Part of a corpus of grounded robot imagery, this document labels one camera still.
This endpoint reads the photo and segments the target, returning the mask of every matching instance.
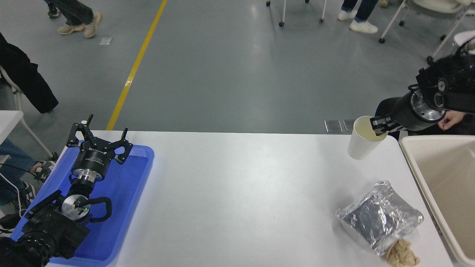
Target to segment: white paper cup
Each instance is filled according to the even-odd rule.
[[[348,154],[356,160],[366,158],[388,135],[383,133],[377,136],[371,127],[370,118],[372,116],[359,117],[353,124]]]

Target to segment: gray concrete floor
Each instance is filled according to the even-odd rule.
[[[43,1],[2,0],[0,31],[59,100],[48,114],[24,100],[26,121],[51,150],[61,152],[72,123],[90,113],[91,128],[105,129],[161,1],[84,0],[104,14],[97,36],[85,39],[57,34],[65,19],[49,19]],[[114,129],[324,134],[324,120],[374,114],[415,83],[451,22],[410,12],[380,44],[399,2],[375,8],[375,35],[338,21],[341,3],[328,1],[321,24],[323,0],[288,1],[281,28],[281,0],[168,1]],[[456,32],[474,25],[467,17]],[[99,45],[104,37],[112,43]],[[10,138],[46,158],[21,126]]]

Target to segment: yellow floor line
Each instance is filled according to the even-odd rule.
[[[117,101],[117,104],[115,105],[114,112],[112,112],[112,116],[109,120],[109,123],[107,124],[106,130],[108,131],[112,130],[114,128],[115,123],[117,122],[117,118],[119,117],[125,98],[127,97],[127,94],[129,93],[130,85],[133,82],[133,78],[135,77],[135,74],[137,73],[137,69],[140,66],[140,62],[142,61],[143,55],[145,54],[145,51],[147,50],[150,39],[152,38],[153,32],[155,31],[155,27],[158,24],[158,20],[160,19],[160,16],[162,16],[162,12],[166,4],[167,4],[167,0],[163,0],[161,3],[160,9],[158,9],[157,15],[155,16],[155,19],[153,20],[152,25],[150,26],[150,30],[147,33],[147,37],[145,37],[145,40],[143,41],[142,47],[140,48],[139,55],[135,59],[135,63],[132,66],[132,70],[130,71],[129,77],[127,78],[127,81],[125,82],[125,85],[123,87],[122,93],[120,94],[119,100]]]

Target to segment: robotic arm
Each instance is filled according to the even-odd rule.
[[[112,159],[123,164],[133,145],[125,136],[111,143],[94,137],[89,130],[92,115],[85,124],[75,123],[71,128],[68,147],[79,147],[69,180],[71,187],[66,196],[57,190],[25,214],[28,219],[23,226],[25,233],[18,241],[0,238],[0,266],[2,267],[43,267],[51,257],[71,258],[75,250],[89,234],[87,223],[107,220],[112,214],[112,203],[107,197],[91,199],[95,183],[105,178]],[[79,143],[76,132],[81,132],[84,142]],[[122,154],[115,150],[124,148]],[[106,214],[92,218],[91,205],[105,203]]]
[[[409,86],[392,111],[371,119],[376,135],[423,130],[442,120],[446,110],[475,114],[475,56],[469,53],[472,40],[453,55],[420,69],[417,84]]]

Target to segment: chair caster wheel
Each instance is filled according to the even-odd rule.
[[[432,56],[428,56],[426,61],[427,61],[427,64],[432,65],[434,63],[434,58]]]

